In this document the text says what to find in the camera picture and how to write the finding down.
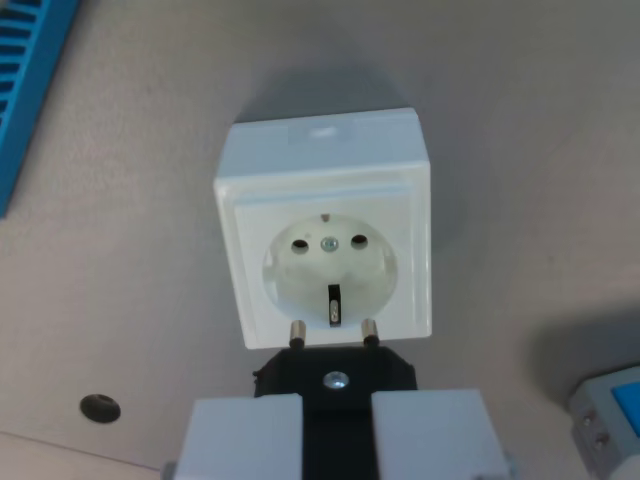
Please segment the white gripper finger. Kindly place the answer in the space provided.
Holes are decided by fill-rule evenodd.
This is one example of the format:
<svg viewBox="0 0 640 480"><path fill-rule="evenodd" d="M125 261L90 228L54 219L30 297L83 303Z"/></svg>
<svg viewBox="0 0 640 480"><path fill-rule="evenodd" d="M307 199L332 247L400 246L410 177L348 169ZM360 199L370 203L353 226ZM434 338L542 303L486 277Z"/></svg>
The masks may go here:
<svg viewBox="0 0 640 480"><path fill-rule="evenodd" d="M372 395L381 479L509 479L510 465L479 391Z"/></svg>
<svg viewBox="0 0 640 480"><path fill-rule="evenodd" d="M176 479L301 479L303 400L298 394L194 404Z"/></svg>

